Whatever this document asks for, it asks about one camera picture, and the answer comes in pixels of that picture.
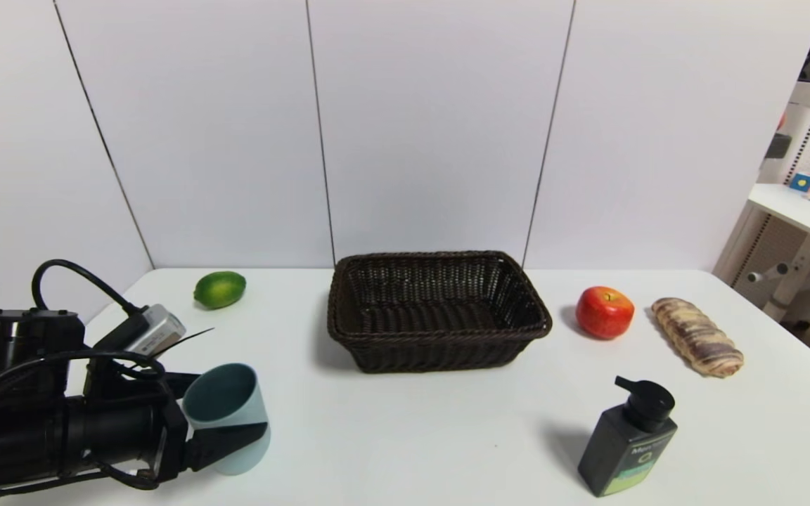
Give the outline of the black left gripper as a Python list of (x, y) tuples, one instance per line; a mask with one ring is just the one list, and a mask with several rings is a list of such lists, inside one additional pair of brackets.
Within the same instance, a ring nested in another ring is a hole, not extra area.
[(268, 449), (268, 422), (194, 430), (178, 401), (200, 374), (166, 372), (166, 380), (110, 378), (71, 398), (63, 433), (63, 477), (120, 484), (161, 484), (184, 467), (194, 472), (247, 473)]

